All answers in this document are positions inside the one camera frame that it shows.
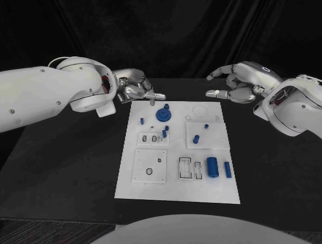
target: metal robot hand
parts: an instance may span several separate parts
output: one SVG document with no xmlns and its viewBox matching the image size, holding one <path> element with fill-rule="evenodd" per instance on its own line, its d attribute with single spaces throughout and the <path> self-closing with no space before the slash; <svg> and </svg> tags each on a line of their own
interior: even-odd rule
<svg viewBox="0 0 322 244">
<path fill-rule="evenodd" d="M 207 97 L 229 99 L 236 103 L 254 102 L 258 95 L 266 97 L 284 81 L 272 70 L 249 61 L 222 66 L 207 76 L 207 80 L 213 80 L 222 74 L 229 74 L 226 83 L 232 91 L 210 90 L 206 95 Z"/>
<path fill-rule="evenodd" d="M 167 98 L 164 94 L 154 93 L 153 85 L 141 70 L 123 69 L 113 72 L 120 82 L 117 96 L 123 103 L 147 98 L 150 99 L 151 106 L 154 106 L 156 99 L 164 100 Z"/>
</svg>

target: black backdrop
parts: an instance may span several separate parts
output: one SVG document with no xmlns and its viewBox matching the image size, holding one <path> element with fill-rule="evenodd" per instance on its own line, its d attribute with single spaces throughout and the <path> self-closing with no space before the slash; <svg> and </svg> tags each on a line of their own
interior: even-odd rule
<svg viewBox="0 0 322 244">
<path fill-rule="evenodd" d="M 149 77 L 202 78 L 252 60 L 322 79 L 322 1 L 0 0 L 0 71 L 67 55 Z M 0 168 L 21 133 L 0 134 Z"/>
</svg>

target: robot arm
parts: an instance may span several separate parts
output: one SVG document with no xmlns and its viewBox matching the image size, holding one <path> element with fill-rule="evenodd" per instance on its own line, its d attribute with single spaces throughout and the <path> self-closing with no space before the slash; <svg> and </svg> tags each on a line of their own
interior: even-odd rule
<svg viewBox="0 0 322 244">
<path fill-rule="evenodd" d="M 222 74 L 229 74 L 226 82 L 232 91 L 210 90 L 209 97 L 249 103 L 262 96 L 255 114 L 287 135 L 298 136 L 310 130 L 322 139 L 322 80 L 300 75 L 284 81 L 272 70 L 254 62 L 220 67 L 207 79 Z"/>
<path fill-rule="evenodd" d="M 102 63 L 82 57 L 68 58 L 56 69 L 33 67 L 3 71 L 0 132 L 56 116 L 68 104 L 74 111 L 97 110 L 100 117 L 105 117 L 115 113 L 113 99 L 126 90 L 131 100 L 149 98 L 153 104 L 154 99 L 166 99 L 166 95 L 153 92 L 143 71 L 124 69 L 115 72 Z"/>
</svg>

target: black table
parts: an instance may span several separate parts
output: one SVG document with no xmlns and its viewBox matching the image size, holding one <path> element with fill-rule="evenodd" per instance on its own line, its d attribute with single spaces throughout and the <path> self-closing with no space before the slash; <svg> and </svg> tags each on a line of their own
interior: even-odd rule
<svg viewBox="0 0 322 244">
<path fill-rule="evenodd" d="M 206 91 L 228 88 L 223 79 L 151 82 L 169 101 L 215 101 Z M 254 115 L 255 104 L 222 101 L 241 205 L 114 198 L 131 107 L 115 101 L 105 118 L 68 106 L 28 126 L 0 172 L 0 218 L 128 224 L 196 213 L 322 231 L 322 140 L 282 134 Z"/>
</svg>

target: dark carpet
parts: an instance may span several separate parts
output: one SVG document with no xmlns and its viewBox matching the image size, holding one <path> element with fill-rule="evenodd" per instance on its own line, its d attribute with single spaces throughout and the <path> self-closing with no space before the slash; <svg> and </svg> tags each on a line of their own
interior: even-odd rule
<svg viewBox="0 0 322 244">
<path fill-rule="evenodd" d="M 0 220 L 2 244 L 90 244 L 115 230 L 115 225 Z M 322 244 L 321 232 L 292 232 L 288 234 L 312 244 Z"/>
</svg>

